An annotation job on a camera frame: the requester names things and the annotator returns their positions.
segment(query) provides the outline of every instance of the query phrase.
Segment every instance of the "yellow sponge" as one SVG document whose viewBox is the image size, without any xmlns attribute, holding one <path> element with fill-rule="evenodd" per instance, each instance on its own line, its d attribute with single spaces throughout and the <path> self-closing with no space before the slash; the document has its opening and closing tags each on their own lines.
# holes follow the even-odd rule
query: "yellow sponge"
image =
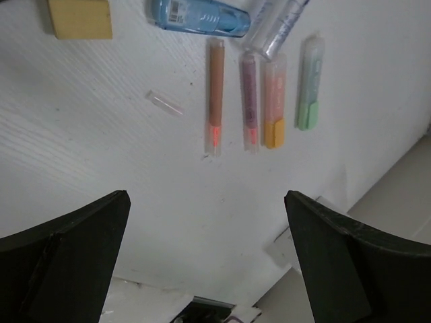
<svg viewBox="0 0 431 323">
<path fill-rule="evenodd" d="M 112 39 L 108 0 L 48 0 L 58 39 Z"/>
</svg>

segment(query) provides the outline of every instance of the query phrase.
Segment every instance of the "barcode label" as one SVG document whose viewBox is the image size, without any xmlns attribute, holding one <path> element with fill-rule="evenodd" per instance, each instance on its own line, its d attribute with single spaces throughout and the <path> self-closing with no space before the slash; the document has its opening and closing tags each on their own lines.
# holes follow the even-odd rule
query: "barcode label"
<svg viewBox="0 0 431 323">
<path fill-rule="evenodd" d="M 180 3 L 178 1 L 172 1 L 170 3 L 169 22 L 178 22 L 179 9 L 180 9 Z"/>
</svg>

